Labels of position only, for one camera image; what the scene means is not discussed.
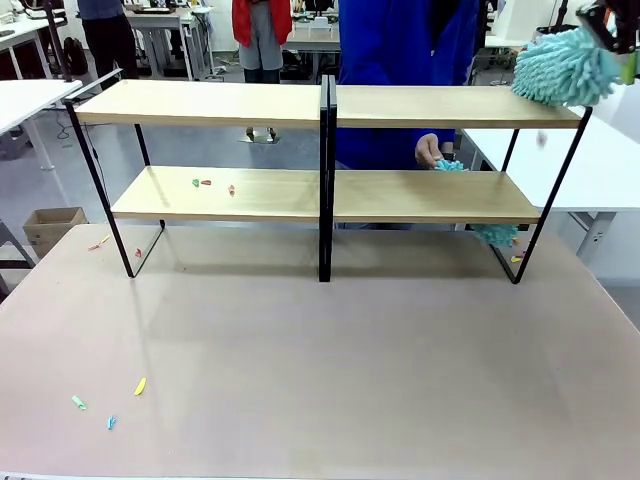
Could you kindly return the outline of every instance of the hand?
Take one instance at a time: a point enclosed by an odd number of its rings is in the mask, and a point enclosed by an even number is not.
[[[436,162],[442,160],[442,153],[438,149],[438,136],[428,133],[416,144],[416,161],[427,168],[436,168]]]

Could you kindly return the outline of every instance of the wooden shelf board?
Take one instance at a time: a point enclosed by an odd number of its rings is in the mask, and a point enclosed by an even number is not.
[[[541,105],[508,87],[339,85],[338,127],[576,128],[566,108]]]
[[[196,188],[195,178],[212,185]],[[145,220],[317,223],[318,172],[145,167],[111,211],[116,218]]]
[[[313,129],[320,86],[123,80],[76,112],[93,123]]]
[[[336,222],[517,224],[539,217],[504,173],[336,172]]]

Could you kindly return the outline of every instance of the brown box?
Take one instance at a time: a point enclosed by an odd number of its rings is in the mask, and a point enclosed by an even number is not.
[[[38,257],[43,258],[76,225],[89,223],[80,207],[34,210],[22,227]]]

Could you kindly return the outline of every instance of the person in blue coat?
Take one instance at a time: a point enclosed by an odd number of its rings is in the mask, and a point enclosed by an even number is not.
[[[473,59],[478,0],[340,2],[341,85],[463,85]],[[454,130],[338,129],[346,168],[433,168]]]

